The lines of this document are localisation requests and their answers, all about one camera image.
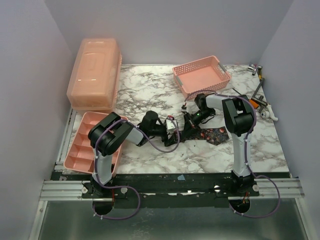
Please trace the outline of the dark floral necktie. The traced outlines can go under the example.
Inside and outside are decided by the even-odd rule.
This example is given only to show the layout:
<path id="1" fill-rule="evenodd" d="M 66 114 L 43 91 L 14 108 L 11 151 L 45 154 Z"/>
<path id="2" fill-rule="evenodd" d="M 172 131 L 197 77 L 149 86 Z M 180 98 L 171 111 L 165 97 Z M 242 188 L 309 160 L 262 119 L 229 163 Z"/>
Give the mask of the dark floral necktie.
<path id="1" fill-rule="evenodd" d="M 218 146 L 230 139 L 227 129 L 222 126 L 218 128 L 201 128 L 196 129 L 191 135 L 184 138 L 184 141 L 198 140 L 206 141 L 209 144 Z"/>

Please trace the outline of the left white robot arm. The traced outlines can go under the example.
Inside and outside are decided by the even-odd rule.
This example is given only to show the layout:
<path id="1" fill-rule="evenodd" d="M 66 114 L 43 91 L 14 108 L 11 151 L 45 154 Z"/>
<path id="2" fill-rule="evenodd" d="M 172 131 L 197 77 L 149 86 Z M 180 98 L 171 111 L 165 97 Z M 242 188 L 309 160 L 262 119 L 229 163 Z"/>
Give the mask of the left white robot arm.
<path id="1" fill-rule="evenodd" d="M 160 137 L 166 147 L 169 143 L 169 129 L 166 123 L 160 121 L 155 111 L 146 112 L 138 125 L 125 120 L 117 113 L 112 112 L 96 124 L 88 133 L 88 139 L 94 152 L 94 167 L 92 178 L 96 181 L 93 191 L 101 198 L 107 197 L 113 187 L 109 184 L 112 179 L 112 159 L 114 153 L 125 141 L 141 147 L 149 142 L 156 150 L 162 153 L 175 151 L 180 142 L 181 134 L 178 124 L 172 116 L 166 118 L 173 125 L 173 144 L 171 150 L 160 149 L 152 141 L 153 137 Z"/>

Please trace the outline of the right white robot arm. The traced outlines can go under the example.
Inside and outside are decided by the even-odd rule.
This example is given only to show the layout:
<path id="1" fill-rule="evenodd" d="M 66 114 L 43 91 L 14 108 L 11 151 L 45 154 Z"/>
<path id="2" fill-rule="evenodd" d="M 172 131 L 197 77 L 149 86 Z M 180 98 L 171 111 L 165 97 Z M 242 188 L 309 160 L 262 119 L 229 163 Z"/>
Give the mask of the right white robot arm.
<path id="1" fill-rule="evenodd" d="M 233 165 L 231 170 L 230 191 L 241 196 L 254 184 L 251 169 L 251 133 L 257 122 L 255 109 L 246 95 L 233 96 L 218 93 L 198 92 L 194 102 L 198 112 L 184 114 L 183 130 L 177 134 L 181 142 L 198 131 L 202 120 L 212 115 L 216 109 L 222 111 L 225 127 L 233 142 Z"/>

